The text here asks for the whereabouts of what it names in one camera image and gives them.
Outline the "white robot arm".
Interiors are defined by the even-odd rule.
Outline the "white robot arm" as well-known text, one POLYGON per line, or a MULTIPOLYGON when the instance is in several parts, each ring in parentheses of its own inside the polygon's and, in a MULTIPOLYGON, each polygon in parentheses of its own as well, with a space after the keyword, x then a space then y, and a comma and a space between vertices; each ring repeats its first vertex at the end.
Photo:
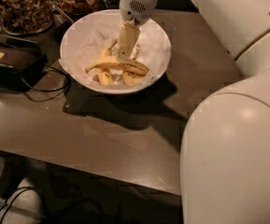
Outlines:
POLYGON ((180 150, 184 224, 270 224, 270 0, 191 0, 242 80, 209 95, 180 150))

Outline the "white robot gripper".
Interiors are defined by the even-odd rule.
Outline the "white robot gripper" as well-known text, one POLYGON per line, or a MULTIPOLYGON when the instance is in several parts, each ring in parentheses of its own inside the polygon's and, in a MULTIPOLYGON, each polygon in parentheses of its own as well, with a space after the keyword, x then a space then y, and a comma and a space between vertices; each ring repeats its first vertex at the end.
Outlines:
MULTIPOLYGON (((120 0, 120 12, 124 21, 133 22, 135 25, 145 24, 153 14, 158 0, 120 0)), ((140 30, 131 23, 124 23, 120 28, 118 52, 119 59, 129 59, 140 30)))

